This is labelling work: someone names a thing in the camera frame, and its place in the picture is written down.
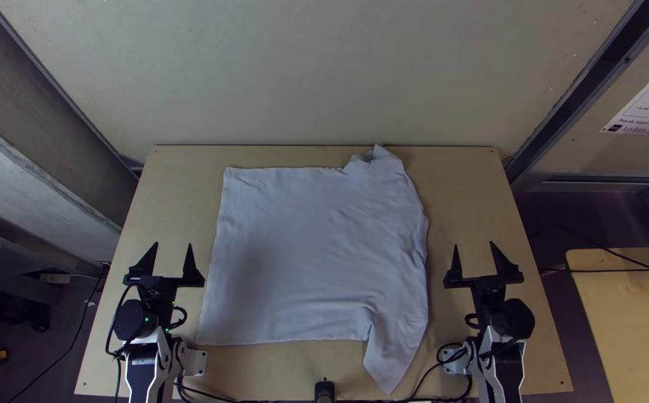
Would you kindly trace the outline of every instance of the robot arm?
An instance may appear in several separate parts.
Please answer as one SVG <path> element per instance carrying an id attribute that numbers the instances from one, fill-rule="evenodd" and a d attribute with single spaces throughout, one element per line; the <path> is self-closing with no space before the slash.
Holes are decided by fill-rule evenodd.
<path id="1" fill-rule="evenodd" d="M 533 333 L 536 320 L 523 301 L 505 299 L 506 284 L 522 283 L 524 276 L 494 243 L 490 245 L 497 274 L 477 278 L 462 277 L 459 250 L 454 247 L 444 288 L 471 289 L 477 323 L 471 322 L 473 315 L 467 315 L 466 322 L 479 333 L 463 343 L 461 349 L 466 353 L 461 358 L 443 366 L 449 373 L 473 375 L 482 403 L 520 403 L 525 340 Z M 459 350 L 444 349 L 439 359 L 445 362 Z"/>
<path id="2" fill-rule="evenodd" d="M 184 310 L 175 307 L 177 289 L 205 284 L 195 267 L 192 246 L 188 246 L 181 278 L 153 276 L 157 249 L 155 243 L 128 270 L 123 284 L 137 287 L 139 299 L 129 299 L 119 306 L 111 328 L 124 342 L 120 351 L 125 355 L 131 403 L 169 403 L 175 378 L 201 376 L 207 362 L 206 352 L 188 349 L 182 338 L 170 334 L 187 318 Z M 171 323 L 173 310 L 181 310 L 183 319 Z"/>

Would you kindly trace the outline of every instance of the white t-shirt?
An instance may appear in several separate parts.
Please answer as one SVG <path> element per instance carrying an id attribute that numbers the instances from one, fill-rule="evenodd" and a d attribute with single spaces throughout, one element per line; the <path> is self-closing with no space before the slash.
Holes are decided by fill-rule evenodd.
<path id="1" fill-rule="evenodd" d="M 342 169 L 227 168 L 196 341 L 368 340 L 391 393 L 427 327 L 427 229 L 381 146 Z"/>

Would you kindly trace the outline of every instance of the wall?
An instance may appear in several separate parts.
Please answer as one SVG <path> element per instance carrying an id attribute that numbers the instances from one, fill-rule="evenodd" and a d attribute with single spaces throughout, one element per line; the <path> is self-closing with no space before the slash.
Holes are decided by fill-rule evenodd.
<path id="1" fill-rule="evenodd" d="M 649 177 L 649 135 L 598 132 L 648 82 L 649 44 L 533 172 Z"/>
<path id="2" fill-rule="evenodd" d="M 0 25 L 0 137 L 118 225 L 136 180 Z"/>
<path id="3" fill-rule="evenodd" d="M 121 227 L 0 137 L 0 217 L 86 261 L 110 261 Z"/>
<path id="4" fill-rule="evenodd" d="M 114 147 L 512 154 L 633 0 L 0 0 Z"/>

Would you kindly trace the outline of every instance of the black cable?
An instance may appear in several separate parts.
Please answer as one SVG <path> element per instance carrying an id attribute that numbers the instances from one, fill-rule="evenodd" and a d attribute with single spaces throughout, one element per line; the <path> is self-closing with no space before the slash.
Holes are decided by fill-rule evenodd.
<path id="1" fill-rule="evenodd" d="M 631 263 L 642 266 L 645 269 L 611 269 L 611 270 L 544 269 L 544 271 L 548 270 L 548 271 L 552 271 L 552 272 L 581 272 L 581 273 L 584 273 L 584 272 L 585 273 L 595 273 L 595 272 L 599 272 L 599 273 L 602 273 L 602 272 L 649 272 L 649 264 L 645 264 L 643 262 L 640 262 L 638 260 L 633 259 L 632 257 L 625 256 L 624 254 L 619 254 L 618 252 L 615 252 L 612 249 L 607 248 L 606 246 L 603 246 L 600 243 L 595 242 L 594 240 L 586 237 L 585 235 L 579 234 L 576 231 L 573 231 L 570 228 L 567 228 L 567 227 L 565 227 L 563 225 L 553 224 L 553 225 L 549 225 L 548 227 L 544 227 L 544 228 L 534 232 L 530 237 L 528 237 L 529 242 L 533 238 L 539 236 L 540 234 L 543 234 L 544 232 L 546 232 L 548 230 L 551 230 L 551 229 L 554 229 L 554 228 L 560 229 L 561 231 L 564 231 L 564 232 L 568 232 L 569 234 L 574 235 L 574 236 L 586 241 L 587 243 L 590 243 L 591 245 L 595 246 L 596 248 L 603 249 L 604 251 L 612 254 L 613 256 L 617 256 L 617 257 L 619 257 L 619 258 L 621 258 L 623 260 L 627 260 L 627 261 L 629 261 Z"/>
<path id="2" fill-rule="evenodd" d="M 196 390 L 196 389 L 193 389 L 193 388 L 183 386 L 183 373 L 182 372 L 185 371 L 185 368 L 183 368 L 183 363 L 181 362 L 181 357 L 178 354 L 175 354 L 175 359 L 178 361 L 178 364 L 181 366 L 181 373 L 178 375 L 178 382 L 173 382 L 173 384 L 175 385 L 175 388 L 178 389 L 178 395 L 180 395 L 183 402 L 191 403 L 191 402 L 188 401 L 188 399 L 185 398 L 181 388 L 185 389 L 185 390 L 189 390 L 190 392 L 193 392 L 193 393 L 198 393 L 200 395 L 207 396 L 207 397 L 209 397 L 211 399 L 220 400 L 220 401 L 227 402 L 227 403 L 240 403 L 240 402 L 238 402 L 237 400 L 234 400 L 234 399 L 213 395 L 213 394 L 210 394 L 210 393 L 203 392 L 201 390 Z"/>
<path id="3" fill-rule="evenodd" d="M 466 316 L 464 316 L 464 322 L 466 322 L 466 325 L 472 329 L 475 330 L 480 330 L 481 327 L 479 326 L 478 323 L 478 315 L 476 313 L 467 313 Z"/>
<path id="4" fill-rule="evenodd" d="M 113 403 L 118 403 L 118 391 L 121 389 L 121 360 L 120 358 L 116 359 L 118 363 L 118 378 L 116 381 L 116 394 L 113 395 Z"/>
<path id="5" fill-rule="evenodd" d="M 197 394 L 199 394 L 199 395 L 207 396 L 207 397 L 209 397 L 209 398 L 211 398 L 211 399 L 221 400 L 221 401 L 223 401 L 223 402 L 227 402 L 227 403 L 240 403 L 240 402 L 238 402 L 237 400 L 224 398 L 224 397 L 222 397 L 222 396 L 212 395 L 212 394 L 210 394 L 210 393 L 203 392 L 202 390 L 197 390 L 197 389 L 193 389 L 193 388 L 191 388 L 191 387 L 183 386 L 183 384 L 182 384 L 181 382 L 173 382 L 173 384 L 174 384 L 176 387 L 178 387 L 179 390 L 180 390 L 180 389 L 187 390 L 188 392 L 197 393 Z"/>
<path id="6" fill-rule="evenodd" d="M 454 361 L 460 359 L 461 357 L 464 357 L 467 354 L 466 348 L 462 347 L 461 349 L 456 350 L 451 355 L 451 357 L 447 358 L 446 360 L 442 360 L 441 358 L 439 358 L 439 356 L 441 355 L 442 350 L 446 349 L 447 347 L 450 347 L 450 346 L 461 347 L 461 343 L 447 343 L 447 344 L 444 344 L 443 346 L 439 347 L 439 350 L 436 351 L 436 364 L 432 365 L 429 369 L 427 369 L 427 371 L 423 374 L 423 376 L 419 380 L 419 383 L 414 388 L 414 391 L 412 392 L 412 394 L 407 399 L 397 400 L 397 401 L 394 401 L 393 403 L 429 402 L 429 401 L 436 402 L 436 403 L 448 403 L 448 402 L 458 402 L 458 401 L 462 401 L 463 399 L 466 399 L 466 396 L 468 396 L 468 394 L 471 392 L 471 388 L 472 388 L 472 386 L 474 384 L 474 381 L 471 378 L 471 375 L 466 376 L 466 378 L 468 380 L 468 386 L 466 387 L 466 391 L 462 395 L 460 395 L 458 397 L 455 397 L 455 398 L 418 398 L 418 397 L 416 397 L 416 393 L 419 391 L 422 384 L 424 384 L 424 380 L 426 380 L 427 376 L 429 376 L 429 374 L 436 367 L 443 366 L 446 363 L 454 362 Z"/>
<path id="7" fill-rule="evenodd" d="M 113 327 L 116 325 L 116 319 L 118 319 L 118 313 L 119 313 L 119 311 L 121 310 L 121 306 L 123 305 L 123 300 L 125 299 L 125 296 L 128 294 L 128 291 L 129 291 L 129 290 L 131 289 L 131 287 L 134 286 L 134 285 L 136 285 L 136 284 L 129 284 L 129 285 L 125 288 L 125 290 L 123 290 L 123 294 L 121 294 L 121 298 L 118 300 L 118 304 L 116 305 L 116 312 L 113 314 L 113 320 L 111 320 L 111 322 L 110 322 L 110 328 L 108 329 L 108 334 L 106 335 L 106 347 L 105 347 L 106 354 L 108 354 L 108 355 L 114 357 L 114 358 L 117 359 L 117 360 L 120 359 L 120 357 L 121 357 L 121 352 L 123 351 L 123 348 L 127 347 L 128 345 L 130 345 L 131 342 L 130 342 L 130 340 L 127 341 L 127 342 L 123 345 L 123 347 L 121 347 L 120 349 L 115 350 L 114 352 L 112 352 L 111 350 L 109 350 L 109 348 L 110 348 L 110 337 L 111 337 L 111 335 L 113 334 Z"/>
<path id="8" fill-rule="evenodd" d="M 509 341 L 507 341 L 505 343 L 502 343 L 500 346 L 493 347 L 490 350 L 488 350 L 487 352 L 479 354 L 479 358 L 487 359 L 488 357 L 491 357 L 494 354 L 498 354 L 498 353 L 502 352 L 503 350 L 508 349 L 509 347 L 516 344 L 517 341 L 518 341 L 518 339 L 511 339 L 511 340 L 509 340 Z"/>
<path id="9" fill-rule="evenodd" d="M 84 313 L 83 313 L 83 315 L 81 315 L 81 323 L 78 324 L 78 329 L 76 329 L 76 334 L 73 336 L 73 340 L 71 341 L 71 345 L 69 346 L 69 349 L 66 350 L 66 352 L 63 353 L 58 359 L 56 359 L 56 361 L 54 361 L 53 363 L 51 363 L 51 365 L 49 365 L 46 369 L 44 369 L 39 375 L 37 375 L 36 378 L 34 378 L 31 382 L 29 382 L 28 385 L 26 385 L 26 387 L 21 389 L 16 395 L 14 395 L 11 399 L 9 399 L 7 401 L 7 403 L 11 403 L 14 400 L 16 400 L 16 398 L 21 396 L 22 393 L 24 393 L 29 387 L 31 387 L 31 385 L 35 384 L 36 381 L 41 379 L 41 377 L 44 374 L 46 374 L 51 368 L 56 366 L 56 364 L 61 362 L 61 360 L 64 359 L 65 356 L 67 356 L 71 352 L 71 350 L 73 350 L 73 346 L 76 344 L 76 340 L 78 339 L 78 335 L 80 334 L 81 328 L 83 328 L 84 321 L 86 320 L 86 313 L 88 312 L 88 302 L 90 302 L 91 299 L 93 298 L 93 295 L 95 294 L 95 291 L 98 289 L 98 286 L 101 283 L 101 279 L 103 278 L 103 275 L 106 274 L 106 269 L 108 267 L 109 266 L 106 265 L 106 264 L 104 264 L 101 267 L 101 274 L 98 276 L 98 280 L 96 280 L 96 282 L 95 282 L 95 287 L 93 287 L 93 290 L 91 291 L 90 295 L 88 295 L 88 299 L 87 299 L 87 302 L 86 302 L 86 307 L 84 307 Z"/>
<path id="10" fill-rule="evenodd" d="M 171 323 L 171 324 L 168 326 L 168 329 L 169 329 L 169 330 L 173 330 L 173 329 L 179 327 L 180 325 L 184 324 L 186 320 L 188 320 L 188 312 L 187 312 L 186 310 L 184 310 L 184 309 L 181 308 L 181 307 L 175 307 L 175 306 L 173 307 L 173 310 L 177 310 L 177 311 L 181 312 L 181 313 L 183 314 L 183 318 L 182 318 L 182 319 L 179 319 L 179 320 L 178 320 L 177 322 L 175 322 L 175 323 Z"/>

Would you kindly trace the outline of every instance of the wooden table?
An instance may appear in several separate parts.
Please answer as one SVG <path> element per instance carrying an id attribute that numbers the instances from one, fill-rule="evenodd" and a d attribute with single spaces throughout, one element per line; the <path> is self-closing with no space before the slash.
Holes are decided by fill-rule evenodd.
<path id="1" fill-rule="evenodd" d="M 104 353 L 104 340 L 128 267 L 158 241 L 155 273 L 179 276 L 188 243 L 207 277 L 215 237 L 222 174 L 226 166 L 344 166 L 363 146 L 157 146 L 151 150 L 131 205 L 113 267 L 89 338 L 76 393 L 112 395 L 116 364 Z M 402 399 L 435 362 L 437 348 L 462 341 L 471 332 L 463 317 L 474 311 L 468 290 L 444 290 L 442 279 L 459 245 L 465 275 L 495 272 L 489 249 L 494 241 L 520 265 L 526 281 L 508 296 L 523 299 L 536 315 L 526 356 L 524 393 L 571 390 L 558 334 L 541 279 L 516 210 L 498 154 L 491 148 L 390 147 L 414 180 L 430 221 L 430 322 L 417 355 L 392 396 L 385 395 L 362 365 L 364 342 L 309 341 L 255 346 L 207 346 L 206 375 L 186 383 L 211 393 L 248 400 L 311 400 L 315 382 L 336 382 L 338 399 Z M 181 289 L 177 305 L 189 320 L 176 334 L 195 339 L 205 289 Z M 423 396 L 458 396 L 462 377 L 431 375 Z M 121 396 L 128 387 L 121 383 Z"/>
<path id="2" fill-rule="evenodd" d="M 649 265 L 649 248 L 615 249 Z M 571 250 L 572 270 L 639 269 L 601 249 Z M 616 403 L 649 402 L 649 272 L 574 273 Z"/>

